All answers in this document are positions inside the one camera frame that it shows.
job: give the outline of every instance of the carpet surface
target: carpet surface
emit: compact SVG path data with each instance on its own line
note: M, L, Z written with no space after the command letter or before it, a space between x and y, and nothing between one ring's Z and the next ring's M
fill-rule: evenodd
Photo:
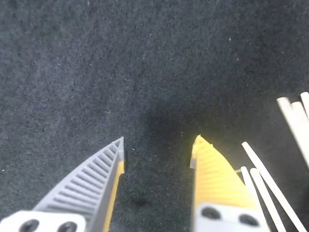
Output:
M309 90L308 1L1 6L0 218L125 136L111 231L188 232L202 134L235 169L252 167L248 141L309 228L308 170L276 103Z

